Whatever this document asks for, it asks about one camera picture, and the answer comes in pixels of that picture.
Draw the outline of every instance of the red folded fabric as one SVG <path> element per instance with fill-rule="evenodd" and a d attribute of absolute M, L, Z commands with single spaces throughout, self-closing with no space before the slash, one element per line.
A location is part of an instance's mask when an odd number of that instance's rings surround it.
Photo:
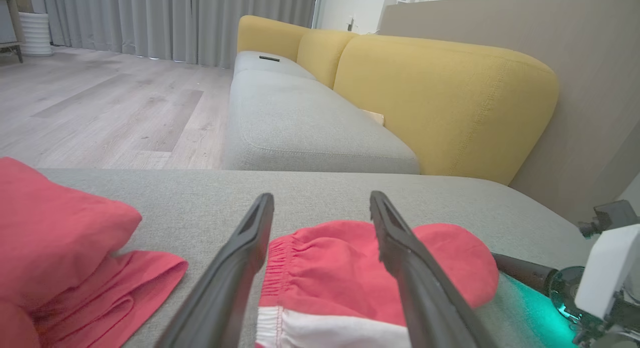
<path fill-rule="evenodd" d="M 188 267 L 165 252 L 112 256 L 141 219 L 0 159 L 0 345 L 124 344 Z"/>
<path fill-rule="evenodd" d="M 462 297 L 498 290 L 489 248 L 453 224 L 413 230 Z M 269 244 L 256 346 L 410 346 L 398 283 L 378 260 L 371 223 L 327 222 Z"/>

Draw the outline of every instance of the curtain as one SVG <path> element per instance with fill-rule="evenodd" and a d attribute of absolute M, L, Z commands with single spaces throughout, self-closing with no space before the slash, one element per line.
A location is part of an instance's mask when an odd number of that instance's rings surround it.
<path fill-rule="evenodd" d="M 315 0 L 45 0 L 52 42 L 230 68 L 238 21 L 311 26 Z"/>

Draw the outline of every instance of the white pot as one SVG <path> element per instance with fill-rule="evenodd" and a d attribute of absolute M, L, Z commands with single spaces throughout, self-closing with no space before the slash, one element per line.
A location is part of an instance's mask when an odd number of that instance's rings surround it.
<path fill-rule="evenodd" d="M 19 13 L 25 43 L 20 46 L 25 56 L 52 56 L 47 14 Z"/>

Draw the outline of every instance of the gray sofa cushion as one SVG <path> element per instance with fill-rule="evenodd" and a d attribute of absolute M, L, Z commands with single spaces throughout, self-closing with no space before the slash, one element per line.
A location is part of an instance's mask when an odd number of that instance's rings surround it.
<path fill-rule="evenodd" d="M 402 140 L 318 81 L 244 71 L 229 99 L 223 169 L 420 172 Z"/>
<path fill-rule="evenodd" d="M 167 301 L 126 343 L 153 346 L 254 199 L 274 194 L 270 237 L 336 219 L 370 220 L 372 190 L 386 193 L 407 224 L 446 222 L 473 232 L 493 252 L 556 268 L 584 265 L 592 241 L 534 200 L 495 182 L 398 174 L 212 170 L 41 170 L 52 181 L 134 206 L 142 223 L 123 252 L 162 250 L 189 261 Z M 240 346 L 254 346 L 263 272 L 253 281 Z M 499 346 L 572 346 L 567 321 L 548 298 L 500 277 L 476 313 Z"/>
<path fill-rule="evenodd" d="M 260 59 L 260 56 L 277 58 L 280 59 L 280 61 Z M 288 76 L 303 77 L 311 80 L 316 79 L 313 74 L 307 72 L 303 67 L 300 67 L 300 65 L 296 64 L 294 61 L 283 58 L 282 56 L 267 54 L 263 52 L 239 52 L 235 57 L 235 67 L 233 68 L 233 74 L 235 76 L 235 74 L 244 72 L 245 70 L 264 70 L 267 72 L 276 72 L 286 74 Z"/>

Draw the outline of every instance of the floor plank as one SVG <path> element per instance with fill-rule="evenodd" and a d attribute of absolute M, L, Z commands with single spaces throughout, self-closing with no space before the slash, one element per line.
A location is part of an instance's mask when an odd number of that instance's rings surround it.
<path fill-rule="evenodd" d="M 0 156 L 36 168 L 220 167 L 233 72 L 55 48 L 0 56 Z"/>

